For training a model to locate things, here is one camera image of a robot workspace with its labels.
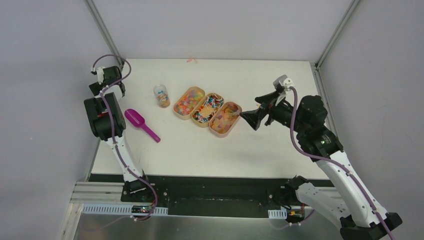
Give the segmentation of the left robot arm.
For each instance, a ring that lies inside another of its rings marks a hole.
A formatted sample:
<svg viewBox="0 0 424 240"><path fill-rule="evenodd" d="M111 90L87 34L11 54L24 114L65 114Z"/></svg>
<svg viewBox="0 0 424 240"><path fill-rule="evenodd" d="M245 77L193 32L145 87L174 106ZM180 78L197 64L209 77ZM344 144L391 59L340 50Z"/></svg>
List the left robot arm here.
<svg viewBox="0 0 424 240"><path fill-rule="evenodd" d="M126 121L119 106L119 100L125 96L125 85L121 82L112 85L122 78L122 72L118 66L110 66L95 68L92 74L97 76L97 82L89 85L93 97L83 101L90 129L112 150L122 170L123 193L147 202L152 198L153 189L146 184L144 171L135 165L125 135Z"/></svg>

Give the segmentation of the magenta plastic scoop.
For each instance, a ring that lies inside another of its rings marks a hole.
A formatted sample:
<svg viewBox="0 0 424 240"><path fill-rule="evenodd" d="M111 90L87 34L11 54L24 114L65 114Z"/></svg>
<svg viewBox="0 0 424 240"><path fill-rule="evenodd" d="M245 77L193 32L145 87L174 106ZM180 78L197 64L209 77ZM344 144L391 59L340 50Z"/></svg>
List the magenta plastic scoop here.
<svg viewBox="0 0 424 240"><path fill-rule="evenodd" d="M151 130L144 119L144 117L138 113L136 110L129 108L125 110L124 116L129 120L129 122L136 128L141 129L145 133L147 133L156 143L159 143L161 141L161 138L153 131Z"/></svg>

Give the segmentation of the red jar lid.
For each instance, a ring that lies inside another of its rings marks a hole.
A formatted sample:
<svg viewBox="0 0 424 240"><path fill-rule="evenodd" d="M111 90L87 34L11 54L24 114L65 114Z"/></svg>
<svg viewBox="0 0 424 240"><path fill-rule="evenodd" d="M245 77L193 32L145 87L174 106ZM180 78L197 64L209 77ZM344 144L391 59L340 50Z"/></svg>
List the red jar lid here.
<svg viewBox="0 0 424 240"><path fill-rule="evenodd" d="M97 117L98 118L102 118L102 117L105 117L105 116L108 116L109 115L109 113L108 112L103 112L103 113L101 113L101 114L98 114L97 115Z"/></svg>

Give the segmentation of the clear plastic jar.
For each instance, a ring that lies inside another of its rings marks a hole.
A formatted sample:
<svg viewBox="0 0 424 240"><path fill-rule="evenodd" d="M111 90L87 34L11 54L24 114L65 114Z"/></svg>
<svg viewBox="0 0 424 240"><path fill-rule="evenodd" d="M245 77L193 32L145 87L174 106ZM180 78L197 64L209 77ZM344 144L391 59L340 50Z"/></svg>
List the clear plastic jar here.
<svg viewBox="0 0 424 240"><path fill-rule="evenodd" d="M155 98L158 102L158 105L161 108L167 108L171 104L171 101L169 99L168 90L167 90L165 85L163 85L163 84L155 85L154 88L153 88L153 93L154 93L154 96L155 96Z"/></svg>

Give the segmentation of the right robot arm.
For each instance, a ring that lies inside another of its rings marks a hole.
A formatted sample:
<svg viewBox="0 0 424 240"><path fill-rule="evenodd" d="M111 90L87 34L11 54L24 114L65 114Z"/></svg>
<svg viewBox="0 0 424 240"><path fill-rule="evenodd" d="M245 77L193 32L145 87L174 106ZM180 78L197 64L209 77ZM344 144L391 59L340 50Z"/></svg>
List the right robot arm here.
<svg viewBox="0 0 424 240"><path fill-rule="evenodd" d="M329 220L344 240L394 239L393 230L402 224L401 217L387 211L357 175L338 137L325 126L327 110L318 95L294 97L290 104L278 101L275 91L255 100L259 107L240 116L254 129L262 120L266 125L278 122L289 128L294 148L309 157L328 177L341 197L332 199L309 180L296 176L284 185L283 200L312 207Z"/></svg>

